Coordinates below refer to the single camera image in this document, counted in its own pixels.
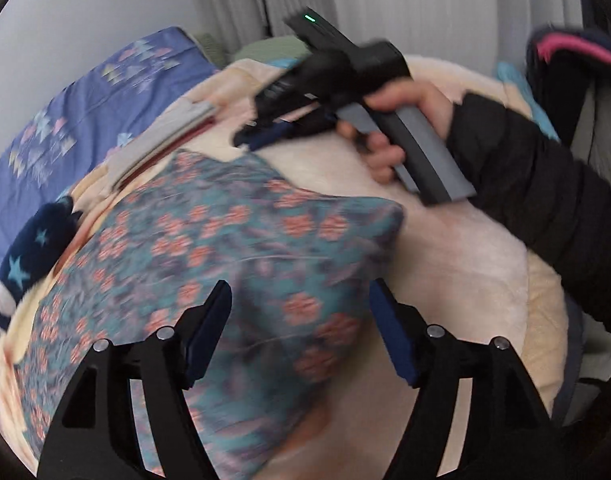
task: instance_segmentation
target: floral pillow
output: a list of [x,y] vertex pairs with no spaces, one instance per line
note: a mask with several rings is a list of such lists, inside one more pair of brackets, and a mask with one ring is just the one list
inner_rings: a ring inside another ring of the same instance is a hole
[[[249,478],[355,340],[402,221],[396,203],[298,189],[255,155],[177,152],[113,209],[39,307],[18,373],[34,452],[93,341],[143,339],[226,280],[232,314],[186,401],[219,476]],[[134,396],[144,462],[160,473],[138,381]]]

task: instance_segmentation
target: metal screw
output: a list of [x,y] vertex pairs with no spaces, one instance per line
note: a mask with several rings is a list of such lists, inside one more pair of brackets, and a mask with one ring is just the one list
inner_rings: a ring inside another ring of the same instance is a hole
[[156,336],[161,341],[165,341],[174,335],[174,329],[171,326],[164,326],[156,331]]
[[103,352],[108,346],[110,346],[110,342],[107,339],[99,339],[99,341],[94,342],[92,348],[95,352]]
[[445,335],[445,328],[443,328],[441,325],[429,325],[426,332],[431,338],[439,339]]
[[492,340],[492,344],[499,350],[507,350],[509,348],[509,341],[505,337],[497,336]]

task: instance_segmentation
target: blue gripper pad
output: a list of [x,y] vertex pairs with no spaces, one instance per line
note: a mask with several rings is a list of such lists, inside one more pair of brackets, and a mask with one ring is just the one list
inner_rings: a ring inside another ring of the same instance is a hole
[[419,370],[413,363],[413,341],[397,319],[392,301],[378,282],[370,283],[370,310],[390,355],[390,361],[397,375],[406,380],[410,386],[414,386],[419,378]]
[[248,149],[251,152],[256,152],[269,144],[274,144],[290,131],[292,127],[293,125],[289,121],[273,123],[250,139]]
[[186,377],[190,383],[201,379],[208,370],[212,354],[230,317],[232,289],[226,282],[218,282],[204,304],[208,312],[186,347]]

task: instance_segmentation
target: purple bedding with pattern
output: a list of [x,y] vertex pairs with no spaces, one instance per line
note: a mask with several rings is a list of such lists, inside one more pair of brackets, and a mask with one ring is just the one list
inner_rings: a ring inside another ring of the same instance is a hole
[[0,159],[0,265],[43,203],[216,71],[182,30],[170,27],[123,48],[52,99]]

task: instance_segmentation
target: gray handle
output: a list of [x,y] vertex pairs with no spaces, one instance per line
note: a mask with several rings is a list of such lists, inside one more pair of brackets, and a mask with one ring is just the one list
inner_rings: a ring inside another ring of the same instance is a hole
[[363,134],[381,131],[401,146],[406,160],[394,168],[396,174],[408,191],[420,193],[424,203],[455,202],[476,194],[418,108],[404,107],[383,114],[354,103],[339,110],[337,116]]

